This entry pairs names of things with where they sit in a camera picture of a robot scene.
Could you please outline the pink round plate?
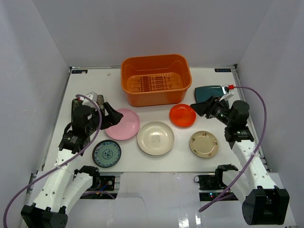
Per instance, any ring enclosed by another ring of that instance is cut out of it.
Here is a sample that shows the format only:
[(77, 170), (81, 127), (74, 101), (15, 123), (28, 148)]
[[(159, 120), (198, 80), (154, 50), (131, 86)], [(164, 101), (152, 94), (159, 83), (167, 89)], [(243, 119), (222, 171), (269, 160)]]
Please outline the pink round plate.
[(119, 124), (106, 129), (106, 134), (119, 141), (124, 141), (132, 138), (140, 129), (140, 118), (137, 113), (131, 109), (118, 109), (118, 112), (123, 114), (123, 118)]

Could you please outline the orange round plate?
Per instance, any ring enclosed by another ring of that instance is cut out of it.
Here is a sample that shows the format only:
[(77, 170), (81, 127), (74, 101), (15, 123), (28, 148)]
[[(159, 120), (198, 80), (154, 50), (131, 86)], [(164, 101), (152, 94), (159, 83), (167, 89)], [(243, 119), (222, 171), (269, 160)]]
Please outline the orange round plate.
[(171, 108), (169, 118), (178, 127), (190, 127), (196, 121), (196, 113), (187, 104), (177, 104)]

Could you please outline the black floral square plate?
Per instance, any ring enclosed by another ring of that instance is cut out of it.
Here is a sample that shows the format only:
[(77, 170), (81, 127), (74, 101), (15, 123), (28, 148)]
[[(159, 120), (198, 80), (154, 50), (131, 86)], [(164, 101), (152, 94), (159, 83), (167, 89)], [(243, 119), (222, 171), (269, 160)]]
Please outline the black floral square plate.
[[(82, 106), (82, 102), (83, 102), (83, 101), (82, 101), (82, 98), (83, 98), (83, 97), (75, 98), (75, 99), (72, 100), (72, 106), (71, 106), (71, 121), (73, 121), (73, 115), (76, 113), (75, 110), (76, 110), (79, 106)], [(105, 109), (104, 109), (103, 103), (104, 103), (104, 97), (103, 97), (103, 95), (98, 95), (98, 97), (97, 97), (97, 105), (98, 105), (98, 107), (99, 107), (99, 109), (100, 109), (101, 111), (104, 111), (104, 110), (105, 110)], [(92, 112), (93, 112), (94, 114), (97, 113), (97, 109), (95, 108), (94, 105), (89, 106), (89, 107), (91, 107)]]

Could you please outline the beige floral plate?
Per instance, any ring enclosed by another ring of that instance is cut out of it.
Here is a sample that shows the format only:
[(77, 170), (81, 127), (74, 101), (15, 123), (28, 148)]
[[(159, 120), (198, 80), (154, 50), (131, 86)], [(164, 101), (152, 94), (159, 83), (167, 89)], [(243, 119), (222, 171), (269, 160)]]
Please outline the beige floral plate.
[(189, 141), (191, 151), (201, 158), (211, 158), (219, 151), (217, 138), (210, 132), (195, 132)]

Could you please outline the blue patterned dark-rim plate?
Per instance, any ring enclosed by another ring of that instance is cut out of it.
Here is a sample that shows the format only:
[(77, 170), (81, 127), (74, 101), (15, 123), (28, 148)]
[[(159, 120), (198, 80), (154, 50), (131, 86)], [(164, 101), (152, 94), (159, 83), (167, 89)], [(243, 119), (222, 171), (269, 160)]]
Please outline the blue patterned dark-rim plate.
[(110, 168), (116, 165), (122, 155), (120, 145), (113, 140), (103, 140), (93, 149), (93, 162), (101, 168)]

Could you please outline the cream bear-print plate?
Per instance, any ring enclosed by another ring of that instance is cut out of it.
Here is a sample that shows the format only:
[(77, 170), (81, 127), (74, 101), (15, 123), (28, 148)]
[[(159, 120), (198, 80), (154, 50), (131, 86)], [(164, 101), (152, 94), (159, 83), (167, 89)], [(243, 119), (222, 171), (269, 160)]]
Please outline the cream bear-print plate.
[(174, 140), (173, 130), (159, 121), (145, 124), (137, 134), (137, 142), (141, 150), (152, 156), (161, 156), (169, 152)]

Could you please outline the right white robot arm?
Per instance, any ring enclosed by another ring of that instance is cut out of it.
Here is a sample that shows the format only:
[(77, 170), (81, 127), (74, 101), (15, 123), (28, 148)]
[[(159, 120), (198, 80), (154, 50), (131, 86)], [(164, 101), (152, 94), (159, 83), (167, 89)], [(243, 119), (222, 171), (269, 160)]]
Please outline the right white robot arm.
[(286, 189), (278, 187), (266, 171), (255, 150), (259, 148), (247, 127), (249, 104), (236, 100), (229, 108), (225, 101), (210, 97), (191, 108), (206, 118), (216, 118), (225, 127), (225, 139), (237, 156), (242, 170), (233, 165), (218, 166), (215, 185), (229, 187), (242, 204), (242, 214), (248, 225), (282, 225), (289, 204)]

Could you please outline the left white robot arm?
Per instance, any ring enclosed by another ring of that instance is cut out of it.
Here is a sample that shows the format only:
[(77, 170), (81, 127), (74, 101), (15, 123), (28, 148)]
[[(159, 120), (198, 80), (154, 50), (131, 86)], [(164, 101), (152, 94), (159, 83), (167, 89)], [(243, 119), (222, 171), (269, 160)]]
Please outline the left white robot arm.
[(117, 125), (123, 114), (107, 102), (100, 109), (97, 104), (81, 103), (72, 111), (71, 122), (65, 127), (59, 144), (54, 168), (47, 173), (47, 181), (33, 203), (23, 206), (21, 216), (29, 228), (64, 228), (68, 214), (88, 189), (100, 185), (99, 169), (77, 166), (84, 151), (92, 143), (90, 136), (99, 130)]

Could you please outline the orange plastic bin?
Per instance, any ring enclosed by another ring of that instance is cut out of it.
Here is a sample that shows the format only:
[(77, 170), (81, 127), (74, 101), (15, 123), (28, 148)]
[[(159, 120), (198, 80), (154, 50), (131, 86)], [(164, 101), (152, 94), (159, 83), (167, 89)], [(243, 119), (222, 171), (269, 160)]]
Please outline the orange plastic bin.
[(192, 84), (185, 57), (130, 57), (121, 64), (121, 87), (133, 107), (180, 103)]

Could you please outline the teal square plate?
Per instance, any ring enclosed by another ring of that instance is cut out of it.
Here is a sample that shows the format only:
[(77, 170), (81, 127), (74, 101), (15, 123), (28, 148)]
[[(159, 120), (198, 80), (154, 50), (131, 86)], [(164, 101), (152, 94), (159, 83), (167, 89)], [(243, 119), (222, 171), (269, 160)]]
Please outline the teal square plate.
[(210, 97), (220, 99), (223, 96), (222, 86), (219, 85), (208, 85), (196, 87), (194, 90), (194, 96), (196, 103), (204, 102)]

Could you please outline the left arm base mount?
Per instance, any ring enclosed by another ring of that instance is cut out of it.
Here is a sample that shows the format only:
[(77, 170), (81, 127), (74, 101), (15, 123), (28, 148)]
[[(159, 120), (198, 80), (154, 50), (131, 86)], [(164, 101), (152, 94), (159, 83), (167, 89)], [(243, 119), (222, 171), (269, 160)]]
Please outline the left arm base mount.
[(117, 197), (115, 176), (100, 176), (93, 181), (93, 185), (86, 190), (81, 199), (114, 200)]

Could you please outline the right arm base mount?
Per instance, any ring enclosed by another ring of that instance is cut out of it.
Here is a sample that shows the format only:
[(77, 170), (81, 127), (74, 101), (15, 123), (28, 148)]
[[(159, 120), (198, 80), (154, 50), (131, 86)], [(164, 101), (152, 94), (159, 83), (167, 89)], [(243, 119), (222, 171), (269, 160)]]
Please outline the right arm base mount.
[(225, 184), (218, 181), (215, 174), (196, 175), (193, 180), (199, 186), (200, 202), (214, 200), (226, 188)]

